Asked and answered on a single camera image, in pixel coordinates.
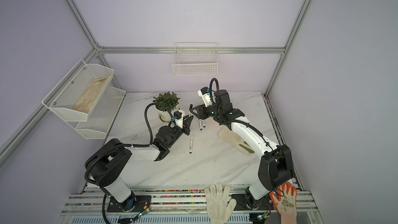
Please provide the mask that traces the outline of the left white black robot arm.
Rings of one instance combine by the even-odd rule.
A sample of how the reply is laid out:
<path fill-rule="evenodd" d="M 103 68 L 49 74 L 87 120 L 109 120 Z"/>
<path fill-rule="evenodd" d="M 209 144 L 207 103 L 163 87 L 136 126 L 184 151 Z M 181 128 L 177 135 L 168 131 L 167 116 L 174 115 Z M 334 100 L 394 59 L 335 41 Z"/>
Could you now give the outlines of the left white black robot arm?
<path fill-rule="evenodd" d="M 183 134 L 190 134 L 193 116 L 174 117 L 173 120 L 177 125 L 162 126 L 151 145 L 125 144 L 118 139 L 108 141 L 86 161 L 85 181 L 98 186 L 106 196 L 113 197 L 118 203 L 134 202 L 135 194 L 122 179 L 121 174 L 130 160 L 163 160 Z"/>

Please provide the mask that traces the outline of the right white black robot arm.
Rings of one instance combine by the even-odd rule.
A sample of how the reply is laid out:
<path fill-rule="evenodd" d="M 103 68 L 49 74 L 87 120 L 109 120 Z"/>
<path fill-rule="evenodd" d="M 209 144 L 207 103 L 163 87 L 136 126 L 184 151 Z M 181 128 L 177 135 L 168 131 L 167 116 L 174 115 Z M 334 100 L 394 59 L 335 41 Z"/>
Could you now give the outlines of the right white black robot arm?
<path fill-rule="evenodd" d="M 208 87 L 198 91 L 203 104 L 190 107 L 190 113 L 198 119 L 213 118 L 220 125 L 240 136 L 260 159 L 258 179 L 245 191 L 249 208 L 256 209 L 260 200 L 271 192 L 282 194 L 278 187 L 294 177 L 291 150 L 278 145 L 256 129 L 245 114 L 234 108 L 226 90 L 213 92 Z"/>

